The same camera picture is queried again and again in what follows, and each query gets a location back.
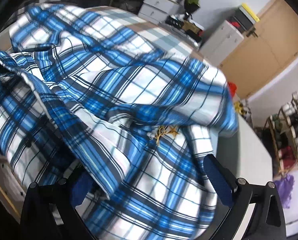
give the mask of red object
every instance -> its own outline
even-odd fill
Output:
[[[236,28],[240,27],[240,24],[238,22],[230,22],[233,26],[235,26]]]
[[[287,146],[279,150],[278,155],[280,159],[294,159],[291,146]]]
[[[237,91],[237,86],[235,83],[231,83],[231,82],[228,82],[228,86],[229,86],[229,90],[230,90],[230,95],[233,98],[234,94]]]
[[[202,34],[203,34],[203,30],[200,30],[199,33],[198,33],[198,36],[201,37]]]
[[[283,159],[280,160],[280,169],[287,170],[290,169],[296,163],[295,159]]]

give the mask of metal screw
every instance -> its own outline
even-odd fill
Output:
[[[31,182],[29,188],[35,188],[38,184],[36,182]]]
[[[274,188],[276,185],[273,183],[273,182],[268,182],[268,186],[270,187],[270,188]]]
[[[65,183],[67,182],[67,179],[66,178],[62,178],[58,181],[58,184],[60,185],[64,185]]]
[[[243,179],[243,178],[239,178],[239,179],[238,179],[238,183],[241,184],[241,185],[245,185],[246,180]]]

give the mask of yellow thread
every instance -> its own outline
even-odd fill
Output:
[[[167,131],[168,126],[166,126],[166,125],[159,126],[157,131],[156,131],[156,135],[154,137],[157,140],[157,145],[158,146],[160,145],[160,137],[165,135],[165,134],[172,134],[173,137],[175,138],[177,136],[177,134],[179,134],[176,131],[176,128],[177,128],[176,126],[170,126],[170,130]]]

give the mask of door handle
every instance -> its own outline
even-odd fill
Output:
[[[253,35],[254,37],[257,38],[257,37],[258,37],[258,34],[256,34],[255,31],[256,31],[256,28],[253,27],[253,28],[247,33],[246,37],[249,38],[250,35]]]

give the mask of purple plastic bag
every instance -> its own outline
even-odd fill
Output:
[[[295,179],[292,175],[287,174],[285,178],[274,181],[283,208],[290,208],[291,192]]]

